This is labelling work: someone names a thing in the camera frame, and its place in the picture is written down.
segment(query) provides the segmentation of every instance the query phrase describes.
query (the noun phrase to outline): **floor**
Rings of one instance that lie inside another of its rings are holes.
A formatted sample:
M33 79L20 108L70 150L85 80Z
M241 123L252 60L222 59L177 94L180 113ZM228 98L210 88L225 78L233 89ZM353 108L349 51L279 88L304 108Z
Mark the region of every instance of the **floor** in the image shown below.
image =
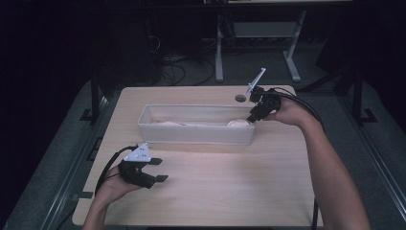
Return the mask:
M244 42L248 43L224 53L222 83L215 81L214 53L208 41L203 58L183 59L182 54L176 52L167 55L167 58L181 61L164 66L162 78L153 86L175 82L176 85L245 85L264 67L267 70L259 85L289 84L298 89L327 74L314 65L323 44L299 44L294 60L302 81L294 83L282 58L289 40ZM406 203L402 196L402 191L406 191L405 133L366 83L362 107L369 108L378 122L359 126L350 115L351 92L347 96L336 96L332 91L335 83L336 80L332 80L312 92L298 93L298 96L314 106L324 120L327 136L349 168L364 199L372 229L406 229L406 217L400 212ZM120 97L120 89L108 98L102 98L101 115L93 125L79 120L83 110L91 106L89 96L88 82L77 95L4 229L80 229L72 223L71 214ZM277 226L273 229L307 228ZM145 227L108 226L106 229Z

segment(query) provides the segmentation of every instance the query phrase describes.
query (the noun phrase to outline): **white rectangular container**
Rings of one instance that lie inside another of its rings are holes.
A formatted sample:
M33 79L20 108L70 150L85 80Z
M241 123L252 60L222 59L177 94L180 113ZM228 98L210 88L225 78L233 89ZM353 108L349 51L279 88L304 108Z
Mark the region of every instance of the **white rectangular container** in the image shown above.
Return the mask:
M138 121L148 143L250 145L255 124L227 126L246 119L251 107L147 104Z

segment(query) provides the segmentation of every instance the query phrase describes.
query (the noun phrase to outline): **light wood tabletop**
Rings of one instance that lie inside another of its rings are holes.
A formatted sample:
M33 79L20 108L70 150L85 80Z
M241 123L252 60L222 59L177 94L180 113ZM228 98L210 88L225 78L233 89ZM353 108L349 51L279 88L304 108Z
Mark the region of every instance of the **light wood tabletop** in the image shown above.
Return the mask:
M290 86L279 86L293 92ZM123 90L103 137L84 192L94 192L112 155L143 144L138 119L146 104L219 104L235 101L247 86L136 87ZM126 226L310 226L314 194L305 138L298 128L257 122L249 146L148 144L167 174L151 189L127 194L109 206L105 224ZM129 151L121 154L117 165ZM83 225L92 198L80 198L73 222ZM318 225L323 225L319 218Z

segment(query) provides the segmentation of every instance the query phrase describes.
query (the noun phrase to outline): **desk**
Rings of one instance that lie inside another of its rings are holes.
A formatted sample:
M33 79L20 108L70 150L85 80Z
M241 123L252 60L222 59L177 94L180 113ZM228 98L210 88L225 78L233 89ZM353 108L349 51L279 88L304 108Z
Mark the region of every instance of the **desk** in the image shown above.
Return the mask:
M293 91L290 86L282 86ZM138 118L145 104L237 103L246 86L126 88L104 135L84 192L94 192L114 152L143 144ZM257 123L250 146L149 144L160 166L143 172L167 174L164 183L130 193L111 204L105 223L131 226L309 226L314 194L305 139L298 128ZM113 164L126 155L123 152ZM90 198L80 198L73 215L84 223Z

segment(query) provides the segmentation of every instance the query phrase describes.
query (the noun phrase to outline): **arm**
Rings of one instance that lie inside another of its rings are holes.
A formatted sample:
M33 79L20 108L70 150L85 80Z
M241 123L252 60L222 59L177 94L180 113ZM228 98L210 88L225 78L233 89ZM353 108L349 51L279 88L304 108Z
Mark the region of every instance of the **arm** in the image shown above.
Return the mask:
M127 193L141 189L140 186L128 184L123 181L118 173L119 169L117 166L108 171L107 179L102 183L98 194L90 205L89 212L83 224L83 230L103 229L108 206Z
M304 134L314 194L326 229L371 229L358 190L322 125L304 108L282 99L264 120L297 126Z

